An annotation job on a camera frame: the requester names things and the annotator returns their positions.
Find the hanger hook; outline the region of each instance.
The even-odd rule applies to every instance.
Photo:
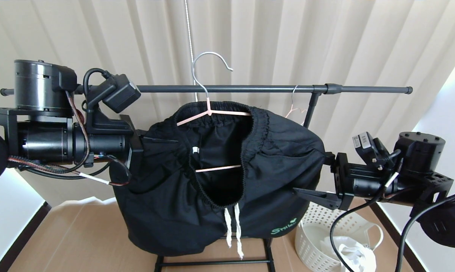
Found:
[[[293,88],[293,92],[291,93],[291,105],[293,106],[293,95],[295,94],[296,88],[298,88],[300,85],[296,85],[295,88]]]
[[[194,78],[194,81],[199,84],[199,86],[201,86],[204,91],[206,92],[206,98],[209,98],[209,93],[207,91],[207,89],[205,88],[204,85],[200,84],[200,82],[197,80],[196,78],[196,73],[194,72],[194,66],[196,65],[196,62],[197,60],[202,57],[203,55],[208,55],[208,54],[211,54],[211,55],[215,55],[217,57],[219,57],[223,62],[224,62],[224,65],[226,66],[226,69],[230,70],[231,72],[233,71],[233,69],[231,67],[229,67],[229,65],[227,64],[227,62],[224,60],[224,58],[219,55],[218,53],[216,52],[211,52],[211,51],[208,51],[208,52],[204,52],[204,53],[200,53],[192,62],[192,77]]]

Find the perforated plastic basket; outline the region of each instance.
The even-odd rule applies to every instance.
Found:
[[[313,272],[340,271],[340,261],[328,257],[320,251],[321,241],[329,236],[333,221],[343,213],[343,210],[330,210],[315,203],[310,203],[305,215],[296,229],[295,248],[302,262]],[[368,230],[377,227],[380,239],[372,245],[369,241]],[[355,212],[340,220],[335,227],[335,236],[348,236],[367,246],[376,249],[384,234],[379,225],[368,222]]]

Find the brown floor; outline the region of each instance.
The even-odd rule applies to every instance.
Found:
[[[354,201],[359,205],[362,200]],[[370,209],[359,212],[380,224]],[[276,238],[272,252],[277,272],[309,272],[295,252],[295,232]],[[262,241],[244,239],[245,259],[264,258]],[[377,272],[394,271],[397,247],[390,236],[375,251]],[[237,260],[236,246],[229,249],[217,241],[197,255],[166,258],[173,261]],[[116,203],[67,202],[51,210],[14,262],[10,271],[145,271],[152,272],[156,255],[142,251],[128,240],[127,230]],[[164,267],[162,272],[267,272],[266,264],[232,264],[196,267]],[[412,269],[404,263],[404,272]]]

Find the drawstring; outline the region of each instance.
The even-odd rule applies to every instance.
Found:
[[[236,240],[237,240],[237,247],[238,247],[238,255],[239,258],[242,260],[244,257],[243,253],[243,244],[241,243],[241,224],[239,223],[239,204],[236,203],[234,205],[234,218],[236,220]],[[226,242],[229,248],[231,248],[231,215],[229,214],[229,210],[227,208],[224,209],[224,218],[226,219],[226,227],[227,227],[227,234],[226,234]]]

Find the curtain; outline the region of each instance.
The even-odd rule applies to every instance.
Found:
[[[0,88],[13,88],[15,59],[66,65],[79,79],[100,67],[126,74],[138,85],[188,85],[193,84],[192,58],[204,51],[221,54],[234,69],[227,71],[214,56],[201,58],[196,74],[206,85],[412,86],[411,95],[320,97],[310,129],[326,150],[346,152],[357,162],[353,135],[368,131],[392,150],[398,133],[414,127],[454,68],[455,0],[0,1]],[[100,82],[100,76],[92,76],[92,84]],[[210,98],[283,116],[291,106],[289,93]],[[309,99],[295,92],[294,107],[305,110]],[[144,93],[124,114],[137,128],[148,129],[193,100],[187,93]],[[0,107],[12,106],[13,97],[0,96]],[[301,111],[289,116],[298,123],[304,117]],[[52,205],[112,196],[108,186],[95,181],[23,176]],[[320,189],[332,184],[324,172]]]

